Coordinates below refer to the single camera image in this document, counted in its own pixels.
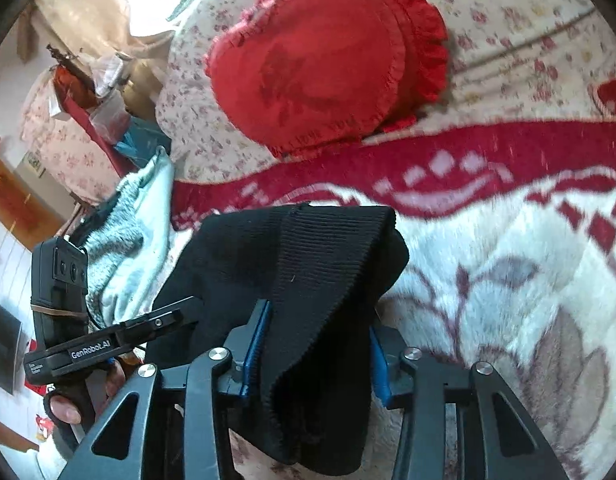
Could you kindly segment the person's left hand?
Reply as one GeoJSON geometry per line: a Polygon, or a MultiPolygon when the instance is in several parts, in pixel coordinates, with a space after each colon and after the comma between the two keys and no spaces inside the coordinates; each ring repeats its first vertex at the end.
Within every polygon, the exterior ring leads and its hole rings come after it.
{"type": "MultiPolygon", "coordinates": [[[[100,414],[103,411],[103,408],[110,403],[110,400],[125,385],[127,378],[142,364],[143,361],[133,352],[125,353],[112,359],[112,362],[107,365],[103,392],[100,394],[102,402],[96,414],[100,414]]],[[[68,425],[81,425],[82,416],[79,408],[66,396],[52,392],[46,395],[46,400],[50,402],[50,411],[58,420],[68,425]]]]}

